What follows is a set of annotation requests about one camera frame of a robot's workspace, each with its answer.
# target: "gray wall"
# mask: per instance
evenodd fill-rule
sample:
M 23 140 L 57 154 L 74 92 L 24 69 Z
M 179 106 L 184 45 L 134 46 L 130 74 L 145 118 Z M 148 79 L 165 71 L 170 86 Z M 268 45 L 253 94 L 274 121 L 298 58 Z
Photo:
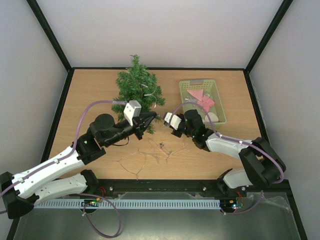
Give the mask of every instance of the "gray wall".
M 74 67 L 244 68 L 282 0 L 38 0 Z
M 293 1 L 251 72 L 310 240 L 319 239 L 320 1 Z
M 67 73 L 27 1 L 0 1 L 0 33 L 0 174 L 18 173 L 40 162 Z

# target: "wooden tabletop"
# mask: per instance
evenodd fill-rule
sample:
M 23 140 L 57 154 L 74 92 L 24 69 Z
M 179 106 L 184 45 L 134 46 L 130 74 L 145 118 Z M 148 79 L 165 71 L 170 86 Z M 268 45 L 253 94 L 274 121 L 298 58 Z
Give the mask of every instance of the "wooden tabletop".
M 77 69 L 63 108 L 50 157 L 71 144 L 84 109 L 98 100 L 118 96 L 117 73 L 121 70 Z M 181 104 L 179 82 L 193 79 L 214 79 L 221 98 L 227 123 L 219 131 L 240 139 L 255 139 L 260 131 L 246 80 L 242 71 L 216 70 L 151 70 L 158 78 L 166 99 L 164 107 L 155 111 L 163 116 Z M 110 104 L 92 107 L 86 115 L 80 134 L 84 134 L 96 116 L 111 111 Z M 145 133 L 142 140 L 133 135 L 126 146 L 106 148 L 106 154 L 83 168 L 68 172 L 72 176 L 91 169 L 99 179 L 216 179 L 230 168 L 241 167 L 239 160 L 221 153 L 198 149 L 190 138 L 178 138 L 163 122 L 155 123 L 155 134 Z

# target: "small christmas tree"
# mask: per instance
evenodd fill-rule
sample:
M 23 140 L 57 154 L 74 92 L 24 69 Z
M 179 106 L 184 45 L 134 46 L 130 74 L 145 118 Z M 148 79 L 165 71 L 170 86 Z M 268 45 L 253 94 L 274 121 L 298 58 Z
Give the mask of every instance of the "small christmas tree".
M 165 105 L 166 101 L 162 97 L 162 90 L 157 86 L 156 75 L 148 73 L 148 68 L 139 63 L 138 55 L 131 55 L 133 67 L 129 67 L 128 71 L 118 73 L 116 84 L 119 87 L 119 96 L 114 98 L 115 101 L 137 100 L 141 104 L 141 113 L 150 112 L 153 103 L 159 106 Z M 118 114 L 118 120 L 122 121 L 125 106 L 113 105 L 112 111 Z M 155 129 L 152 124 L 146 130 L 153 134 Z

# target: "basket handle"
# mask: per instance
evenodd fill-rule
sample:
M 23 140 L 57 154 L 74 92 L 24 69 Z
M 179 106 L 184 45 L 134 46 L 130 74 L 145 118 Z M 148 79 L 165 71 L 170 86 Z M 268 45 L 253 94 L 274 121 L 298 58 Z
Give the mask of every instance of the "basket handle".
M 189 84 L 190 85 L 202 85 L 202 84 L 204 84 L 204 80 L 203 79 L 190 80 Z

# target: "green plastic basket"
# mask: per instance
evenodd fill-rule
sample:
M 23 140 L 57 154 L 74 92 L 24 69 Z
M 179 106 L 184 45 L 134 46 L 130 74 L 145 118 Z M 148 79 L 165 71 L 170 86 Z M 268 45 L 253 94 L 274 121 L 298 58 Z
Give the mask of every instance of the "green plastic basket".
M 187 92 L 188 89 L 191 90 L 201 90 L 203 89 L 204 93 L 209 93 L 210 98 L 214 101 L 214 105 L 209 108 L 209 112 L 213 112 L 219 119 L 219 122 L 214 122 L 214 126 L 216 129 L 221 128 L 224 124 L 226 124 L 227 119 L 222 107 L 221 99 L 218 93 L 217 85 L 215 80 L 213 79 L 196 79 L 196 80 L 185 80 L 179 82 L 180 86 L 180 94 L 181 100 L 183 103 L 187 102 L 185 98 L 191 97 L 191 95 Z M 198 113 L 201 115 L 202 119 L 205 116 L 205 113 L 201 111 L 200 107 L 187 104 L 182 107 L 183 113 L 188 110 L 196 109 Z M 205 126 L 211 128 L 209 122 L 205 122 Z

